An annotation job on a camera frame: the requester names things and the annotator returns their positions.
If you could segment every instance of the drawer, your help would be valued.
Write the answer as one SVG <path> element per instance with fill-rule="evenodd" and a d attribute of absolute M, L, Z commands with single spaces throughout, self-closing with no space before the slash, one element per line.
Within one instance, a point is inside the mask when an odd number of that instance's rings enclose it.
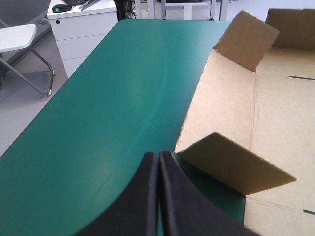
<path fill-rule="evenodd" d="M 73 58 L 68 60 L 63 60 L 63 66 L 67 73 L 68 78 L 76 71 L 77 68 L 84 62 L 87 57 Z"/>
<path fill-rule="evenodd" d="M 102 41 L 105 34 L 82 38 L 58 40 L 57 45 L 63 60 L 87 57 Z"/>
<path fill-rule="evenodd" d="M 55 39 L 64 40 L 99 34 L 107 34 L 117 23 L 115 12 L 74 16 L 50 20 Z"/>

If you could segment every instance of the white folding chair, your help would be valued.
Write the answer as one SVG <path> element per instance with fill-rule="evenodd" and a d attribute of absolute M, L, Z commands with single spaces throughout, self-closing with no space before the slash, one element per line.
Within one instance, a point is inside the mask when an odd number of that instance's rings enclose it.
<path fill-rule="evenodd" d="M 33 48 L 30 47 L 36 33 L 36 25 L 22 25 L 22 26 L 14 26 L 0 29 L 0 54 L 4 52 L 10 52 L 13 50 L 29 48 L 29 50 L 34 53 L 43 63 L 45 63 L 49 68 L 49 78 L 48 78 L 48 89 L 47 91 L 42 91 L 38 89 L 31 81 L 29 81 L 25 76 L 19 73 L 16 69 L 14 69 L 10 64 L 8 64 L 4 59 L 0 57 L 0 63 L 2 63 L 9 70 L 14 72 L 17 76 L 19 76 L 23 81 L 25 81 L 28 85 L 30 85 L 37 92 L 42 95 L 49 96 L 51 94 L 51 87 L 53 84 L 54 71 L 51 65 Z"/>

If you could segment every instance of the white drawer cabinet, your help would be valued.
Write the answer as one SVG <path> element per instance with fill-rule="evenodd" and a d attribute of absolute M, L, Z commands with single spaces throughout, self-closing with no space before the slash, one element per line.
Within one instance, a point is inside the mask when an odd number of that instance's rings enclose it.
<path fill-rule="evenodd" d="M 56 40 L 107 34 L 117 23 L 116 12 L 60 18 L 50 22 Z"/>
<path fill-rule="evenodd" d="M 83 11 L 76 6 L 67 12 L 53 13 L 56 4 L 63 2 L 51 0 L 47 18 L 70 77 L 117 23 L 116 5 L 112 0 L 100 0 Z"/>
<path fill-rule="evenodd" d="M 104 37 L 105 34 L 100 34 L 81 38 L 57 40 L 61 58 L 64 60 L 87 57 Z"/>
<path fill-rule="evenodd" d="M 63 65 L 68 78 L 76 71 L 87 57 L 72 58 L 63 60 Z"/>

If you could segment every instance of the green table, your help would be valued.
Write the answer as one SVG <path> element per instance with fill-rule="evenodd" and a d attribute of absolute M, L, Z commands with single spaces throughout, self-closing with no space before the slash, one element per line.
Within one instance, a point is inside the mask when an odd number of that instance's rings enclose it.
<path fill-rule="evenodd" d="M 117 23 L 0 158 L 0 235 L 72 235 L 117 198 L 144 152 L 173 150 L 228 24 Z M 244 197 L 230 203 L 217 186 L 214 201 L 242 221 Z"/>

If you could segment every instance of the open cardboard box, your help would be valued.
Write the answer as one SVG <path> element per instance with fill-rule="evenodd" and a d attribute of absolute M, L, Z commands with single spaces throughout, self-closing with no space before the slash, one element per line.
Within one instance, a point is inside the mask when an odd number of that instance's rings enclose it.
<path fill-rule="evenodd" d="M 246 227 L 312 236 L 314 122 L 315 10 L 270 9 L 266 23 L 241 11 L 209 56 L 175 151 L 249 194 Z"/>

